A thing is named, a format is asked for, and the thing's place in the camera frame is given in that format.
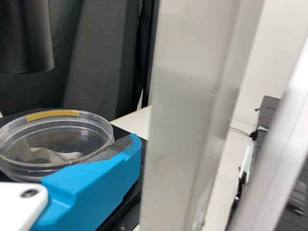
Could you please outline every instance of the white panel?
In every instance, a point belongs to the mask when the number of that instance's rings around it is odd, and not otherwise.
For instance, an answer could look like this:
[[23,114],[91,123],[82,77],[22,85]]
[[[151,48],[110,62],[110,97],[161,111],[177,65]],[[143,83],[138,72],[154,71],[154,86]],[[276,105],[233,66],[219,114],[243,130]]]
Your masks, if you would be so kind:
[[254,36],[239,3],[161,0],[141,231],[201,227]]
[[307,12],[306,0],[266,1],[233,119],[254,125],[263,96],[282,96],[308,29]]
[[271,231],[280,218],[308,152],[307,76],[308,39],[262,145],[255,172],[230,231]]

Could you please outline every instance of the white plastic part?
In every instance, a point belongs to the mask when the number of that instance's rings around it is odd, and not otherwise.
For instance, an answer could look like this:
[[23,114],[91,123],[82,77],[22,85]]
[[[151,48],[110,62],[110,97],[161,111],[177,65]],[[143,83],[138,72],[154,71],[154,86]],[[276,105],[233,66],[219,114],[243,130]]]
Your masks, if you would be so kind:
[[[31,197],[22,197],[28,190],[38,192]],[[0,230],[29,230],[47,202],[47,189],[40,184],[0,182]]]

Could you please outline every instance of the black curtain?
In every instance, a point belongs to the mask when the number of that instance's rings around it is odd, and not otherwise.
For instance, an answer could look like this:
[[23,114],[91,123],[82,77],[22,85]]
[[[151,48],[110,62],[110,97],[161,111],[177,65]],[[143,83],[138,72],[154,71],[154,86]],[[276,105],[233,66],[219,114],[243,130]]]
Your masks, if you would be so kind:
[[134,111],[148,75],[153,0],[49,4],[55,68],[0,74],[2,114],[66,107],[112,120]]

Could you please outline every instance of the white wall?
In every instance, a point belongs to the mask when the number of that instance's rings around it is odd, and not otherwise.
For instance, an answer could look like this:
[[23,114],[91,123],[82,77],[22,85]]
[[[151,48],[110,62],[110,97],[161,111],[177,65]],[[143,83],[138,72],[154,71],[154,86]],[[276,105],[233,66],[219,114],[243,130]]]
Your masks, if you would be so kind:
[[233,114],[254,125],[264,95],[280,98],[308,29],[308,1],[267,0]]

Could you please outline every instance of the petri dish lid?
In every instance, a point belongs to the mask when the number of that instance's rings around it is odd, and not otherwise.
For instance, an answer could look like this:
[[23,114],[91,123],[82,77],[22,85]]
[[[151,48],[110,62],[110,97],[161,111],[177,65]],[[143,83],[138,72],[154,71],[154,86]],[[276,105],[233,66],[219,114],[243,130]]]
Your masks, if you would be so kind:
[[113,142],[112,126],[99,115],[79,110],[33,113],[0,129],[0,170],[15,181],[39,182]]

